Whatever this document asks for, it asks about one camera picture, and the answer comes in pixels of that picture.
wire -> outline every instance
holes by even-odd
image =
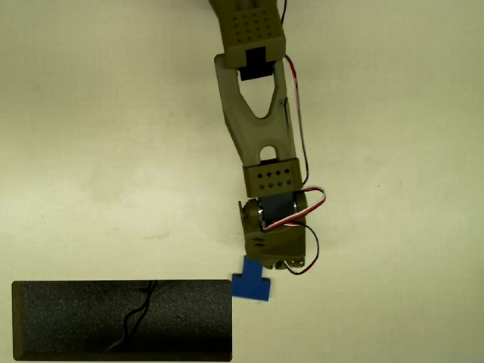
[[[139,328],[141,322],[143,321],[144,317],[148,313],[148,309],[150,308],[151,295],[153,295],[154,289],[157,288],[157,285],[158,285],[158,281],[155,281],[153,283],[153,288],[147,292],[146,301],[145,301],[145,304],[146,305],[144,307],[144,311],[141,314],[141,316],[138,318],[138,321],[136,321],[136,324],[133,327],[133,330],[131,331],[131,333],[129,334],[129,336],[126,338],[125,344],[127,344],[128,341],[130,341],[130,339],[134,337],[134,335],[136,334],[136,330]]]
[[[124,317],[124,320],[123,320],[123,337],[121,339],[117,340],[116,342],[114,342],[113,344],[111,344],[105,350],[105,352],[109,352],[110,350],[112,350],[112,349],[114,349],[118,346],[122,346],[122,345],[127,344],[127,342],[135,335],[136,330],[138,329],[139,325],[143,321],[143,318],[148,313],[148,309],[150,307],[151,295],[153,295],[153,292],[157,288],[157,285],[158,285],[158,281],[149,281],[148,282],[148,286],[147,286],[147,289],[146,289],[146,291],[147,291],[146,292],[146,299],[143,302],[143,305],[141,305],[139,308],[136,308],[136,309],[130,311],[128,314],[126,314],[126,316]],[[143,311],[143,313],[141,314],[139,319],[136,321],[135,327],[133,328],[132,332],[129,333],[129,327],[128,327],[129,318],[132,317],[134,314],[137,314],[141,311]]]
[[[305,225],[304,223],[299,223],[299,222],[291,222],[291,223],[287,223],[286,224],[287,227],[304,227],[304,228],[307,228],[309,229],[312,234],[315,236],[315,239],[316,239],[316,257],[315,259],[312,260],[312,262],[308,265],[308,267],[304,268],[302,271],[294,271],[288,264],[286,261],[284,261],[284,264],[286,265],[286,268],[287,270],[293,274],[293,275],[302,275],[302,274],[305,274],[307,271],[309,271],[311,269],[312,266],[315,265],[316,261],[318,261],[318,258],[319,258],[319,239],[318,239],[318,235],[316,234],[316,232],[314,231],[314,229],[312,229],[311,227],[309,227],[308,225]]]
[[[299,131],[301,133],[302,153],[304,154],[304,163],[306,165],[306,177],[302,182],[302,185],[306,185],[309,179],[309,162],[308,162],[308,153],[306,151],[306,142],[304,140],[303,116],[301,114],[301,100],[299,98],[299,84],[297,82],[297,74],[296,74],[296,68],[294,66],[294,63],[292,62],[292,60],[287,54],[285,55],[285,58],[287,63],[289,64],[290,72],[293,76],[294,93],[296,95],[297,119],[299,121]]]
[[[317,202],[313,203],[311,206],[308,206],[307,208],[301,210],[300,212],[291,214],[290,216],[288,216],[286,218],[280,219],[280,220],[278,220],[276,222],[271,223],[268,226],[262,227],[262,230],[264,232],[269,232],[269,231],[273,230],[274,228],[281,227],[282,225],[285,225],[285,224],[287,224],[289,222],[292,222],[295,219],[298,219],[298,218],[307,216],[310,212],[312,212],[316,208],[320,207],[326,201],[326,193],[324,192],[324,189],[321,188],[321,187],[309,186],[309,187],[304,187],[303,189],[301,189],[301,191],[303,191],[303,192],[320,191],[323,194],[323,196],[322,196],[322,198],[320,200],[318,200]]]
[[[282,11],[281,23],[284,24],[284,18],[286,17],[287,0],[284,0],[284,10]]]

white background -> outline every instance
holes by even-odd
[[[321,259],[234,300],[233,362],[484,361],[483,12],[290,0]],[[221,52],[203,0],[0,2],[0,360],[12,281],[241,270]]]

